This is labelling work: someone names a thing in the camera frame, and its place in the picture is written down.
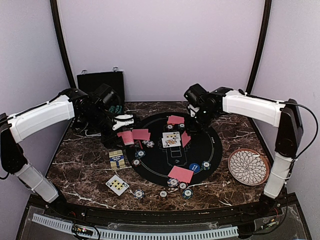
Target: tabletop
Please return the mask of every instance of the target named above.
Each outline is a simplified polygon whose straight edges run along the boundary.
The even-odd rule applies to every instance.
[[[186,102],[127,102],[126,113],[141,119],[157,113],[187,113]],[[238,149],[251,149],[265,159],[266,153],[249,120],[241,115],[229,114],[212,122],[223,147],[222,160],[217,170],[201,183],[190,185],[191,199],[184,199],[178,188],[164,187],[142,178],[128,163],[124,150],[125,167],[112,169],[109,152],[99,136],[86,136],[81,129],[69,127],[47,177],[57,185],[69,203],[136,211],[184,211],[237,206],[259,200],[265,184],[248,186],[237,181],[229,171],[229,156]],[[106,186],[114,175],[129,184],[121,196]],[[133,192],[141,189],[145,197],[135,199]],[[167,198],[159,193],[167,191]]]

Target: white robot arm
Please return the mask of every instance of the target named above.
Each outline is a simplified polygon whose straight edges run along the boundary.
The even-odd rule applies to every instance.
[[[3,169],[17,176],[48,203],[61,194],[32,166],[18,143],[42,129],[78,116],[84,116],[89,124],[105,135],[115,135],[117,129],[135,122],[131,114],[108,113],[105,109],[116,94],[107,85],[98,90],[98,94],[89,96],[79,89],[66,89],[53,100],[29,110],[9,116],[5,113],[0,115],[0,158]]]
[[[296,101],[270,100],[226,87],[207,92],[199,84],[191,86],[184,97],[190,103],[191,119],[186,123],[190,133],[208,127],[212,119],[225,113],[243,115],[278,128],[274,163],[261,196],[273,202],[290,177],[303,135],[300,112],[294,105]]]

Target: black pole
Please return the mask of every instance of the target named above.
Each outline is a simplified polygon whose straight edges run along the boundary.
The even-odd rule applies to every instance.
[[[69,62],[69,58],[68,58],[68,54],[67,54],[65,40],[64,40],[63,33],[62,33],[57,0],[50,0],[50,4],[51,4],[51,12],[52,12],[53,24],[54,24],[54,28],[55,28],[56,39],[58,41],[65,73],[68,78],[70,87],[76,88],[75,79],[74,79],[74,76],[71,71],[71,66],[70,66],[70,62]]]
[[[256,47],[256,52],[254,56],[254,61],[253,61],[249,81],[245,89],[245,91],[248,94],[251,94],[252,89],[254,87],[262,52],[264,50],[264,45],[265,45],[265,40],[266,40],[266,35],[268,30],[269,17],[271,12],[271,3],[272,3],[272,0],[265,0],[264,2],[264,10],[263,10],[263,17],[262,17],[262,24],[260,29],[258,45]]]

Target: patterned plate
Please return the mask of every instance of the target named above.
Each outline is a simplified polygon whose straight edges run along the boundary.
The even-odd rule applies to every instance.
[[[228,167],[235,179],[249,186],[260,185],[269,176],[267,160],[251,149],[241,148],[234,151],[229,157]]]

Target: poker mat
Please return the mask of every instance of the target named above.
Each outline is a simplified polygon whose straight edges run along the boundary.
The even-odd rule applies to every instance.
[[[140,122],[141,129],[148,129],[150,141],[154,142],[154,146],[148,148],[142,144],[145,156],[140,157],[140,165],[134,166],[133,160],[136,158],[136,152],[140,148],[133,146],[126,147],[126,155],[132,168],[146,180],[168,186],[168,174],[174,166],[190,169],[190,165],[199,165],[198,172],[194,172],[189,185],[198,184],[207,179],[218,168],[222,159],[222,143],[217,132],[209,127],[202,132],[191,136],[191,140],[185,146],[176,146],[163,148],[162,138],[164,132],[180,132],[185,131],[179,129],[179,125],[175,124],[173,129],[167,129],[168,117],[171,115],[187,117],[188,114],[180,112],[165,112],[149,116]],[[211,164],[209,170],[202,169],[202,162],[207,161]]]

